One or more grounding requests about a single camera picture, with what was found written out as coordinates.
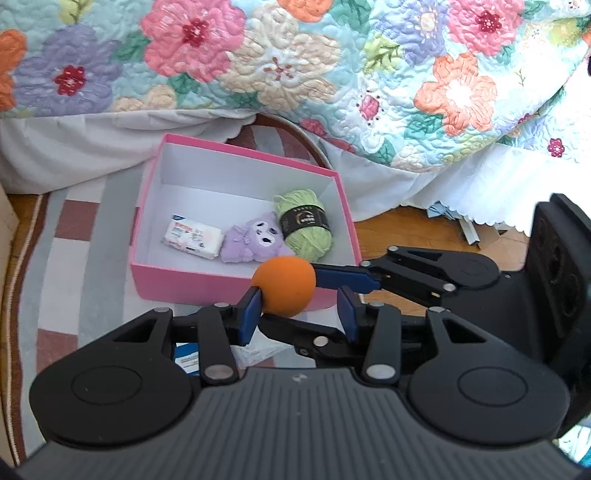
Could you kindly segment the orange makeup sponge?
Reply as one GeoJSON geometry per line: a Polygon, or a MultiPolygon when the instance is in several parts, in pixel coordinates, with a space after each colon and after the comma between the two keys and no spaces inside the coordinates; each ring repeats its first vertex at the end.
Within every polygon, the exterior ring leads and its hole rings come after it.
{"type": "Polygon", "coordinates": [[[293,317],[308,307],[317,288],[315,270],[296,256],[274,257],[260,264],[252,286],[262,291],[263,312],[293,317]]]}

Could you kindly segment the paper scraps under bed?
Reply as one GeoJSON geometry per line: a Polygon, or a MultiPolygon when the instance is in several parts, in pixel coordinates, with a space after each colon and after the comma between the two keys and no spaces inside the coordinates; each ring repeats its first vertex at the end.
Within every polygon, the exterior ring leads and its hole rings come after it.
{"type": "Polygon", "coordinates": [[[427,209],[427,215],[429,218],[444,217],[448,220],[458,222],[467,243],[469,245],[476,245],[480,250],[491,248],[499,240],[509,240],[525,245],[529,242],[529,237],[523,232],[518,231],[515,227],[510,227],[503,222],[492,225],[477,223],[468,216],[461,215],[449,207],[444,206],[441,202],[431,205],[427,209]]]}

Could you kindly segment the striped checkered rug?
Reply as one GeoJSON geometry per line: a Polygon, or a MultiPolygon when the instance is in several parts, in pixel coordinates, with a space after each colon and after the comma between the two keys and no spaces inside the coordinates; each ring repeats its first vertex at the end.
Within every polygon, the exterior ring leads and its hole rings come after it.
{"type": "Polygon", "coordinates": [[[128,265],[148,165],[40,195],[8,197],[18,219],[1,291],[1,456],[39,447],[28,392],[35,375],[153,307],[128,265]]]}

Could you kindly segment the purple plush toy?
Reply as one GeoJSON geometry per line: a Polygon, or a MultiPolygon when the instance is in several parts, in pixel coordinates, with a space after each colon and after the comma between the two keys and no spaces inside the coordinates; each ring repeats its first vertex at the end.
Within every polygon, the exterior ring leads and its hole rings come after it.
{"type": "Polygon", "coordinates": [[[219,251],[219,258],[224,263],[263,263],[270,258],[294,255],[296,253],[284,243],[273,212],[232,226],[224,234],[219,251]]]}

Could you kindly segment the clear plastic floss box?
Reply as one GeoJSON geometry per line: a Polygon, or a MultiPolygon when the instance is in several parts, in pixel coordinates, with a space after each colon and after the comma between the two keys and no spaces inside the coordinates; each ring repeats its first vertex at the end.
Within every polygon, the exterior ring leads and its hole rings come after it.
{"type": "Polygon", "coordinates": [[[276,357],[290,350],[290,345],[267,338],[256,329],[245,346],[231,346],[239,370],[249,367],[276,367],[276,357]]]}

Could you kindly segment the white tissue pack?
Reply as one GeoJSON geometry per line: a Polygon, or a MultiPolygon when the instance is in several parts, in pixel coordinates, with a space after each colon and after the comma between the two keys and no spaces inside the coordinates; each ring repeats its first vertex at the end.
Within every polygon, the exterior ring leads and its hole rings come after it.
{"type": "Polygon", "coordinates": [[[180,215],[173,215],[162,242],[189,255],[213,260],[221,251],[224,234],[221,229],[180,215]]]}

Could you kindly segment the pink cardboard box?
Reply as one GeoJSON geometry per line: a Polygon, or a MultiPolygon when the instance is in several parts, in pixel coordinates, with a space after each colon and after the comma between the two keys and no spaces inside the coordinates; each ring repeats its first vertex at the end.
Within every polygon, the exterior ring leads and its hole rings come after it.
{"type": "Polygon", "coordinates": [[[163,136],[139,197],[129,252],[138,295],[169,304],[235,303],[256,263],[225,264],[180,252],[162,239],[173,215],[228,230],[274,209],[273,198],[311,189],[327,209],[331,265],[356,265],[361,252],[339,174],[242,147],[176,134],[163,136]]]}

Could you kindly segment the green yarn ball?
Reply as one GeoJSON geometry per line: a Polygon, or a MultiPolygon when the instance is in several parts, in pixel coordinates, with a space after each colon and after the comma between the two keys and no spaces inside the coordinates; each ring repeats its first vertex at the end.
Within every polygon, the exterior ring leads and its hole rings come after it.
{"type": "Polygon", "coordinates": [[[310,189],[291,190],[273,198],[284,243],[297,257],[314,263],[332,248],[325,206],[310,189]]]}

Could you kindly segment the beige wooden cabinet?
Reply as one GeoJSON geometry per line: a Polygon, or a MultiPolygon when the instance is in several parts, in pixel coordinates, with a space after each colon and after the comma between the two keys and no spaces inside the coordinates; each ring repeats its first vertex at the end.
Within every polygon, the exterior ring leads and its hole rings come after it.
{"type": "Polygon", "coordinates": [[[4,285],[6,269],[10,257],[11,245],[19,224],[8,196],[0,185],[0,277],[4,285]]]}

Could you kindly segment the floral quilt bedspread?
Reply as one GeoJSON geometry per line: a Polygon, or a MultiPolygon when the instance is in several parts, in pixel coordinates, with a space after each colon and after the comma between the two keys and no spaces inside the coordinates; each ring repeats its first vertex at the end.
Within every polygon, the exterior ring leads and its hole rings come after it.
{"type": "Polygon", "coordinates": [[[1,114],[266,113],[427,170],[552,101],[586,1],[5,1],[1,114]]]}

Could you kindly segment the blue wet wipes pack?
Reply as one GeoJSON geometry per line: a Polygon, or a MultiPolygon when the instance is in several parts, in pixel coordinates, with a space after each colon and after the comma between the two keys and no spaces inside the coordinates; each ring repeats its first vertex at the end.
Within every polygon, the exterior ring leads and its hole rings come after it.
{"type": "Polygon", "coordinates": [[[198,351],[196,343],[177,343],[174,349],[174,362],[187,375],[199,375],[198,351]]]}

